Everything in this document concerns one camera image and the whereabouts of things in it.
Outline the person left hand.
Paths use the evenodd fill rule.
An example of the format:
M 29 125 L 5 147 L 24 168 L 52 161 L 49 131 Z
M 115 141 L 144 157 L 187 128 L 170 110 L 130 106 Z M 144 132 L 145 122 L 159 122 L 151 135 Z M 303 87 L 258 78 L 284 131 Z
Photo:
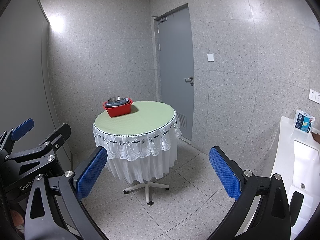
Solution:
M 14 223 L 14 226 L 16 228 L 20 229 L 24 223 L 24 219 L 23 219 L 22 215 L 15 210 L 10 210 L 10 213 L 11 213 L 11 217 L 12 217 L 12 221 Z

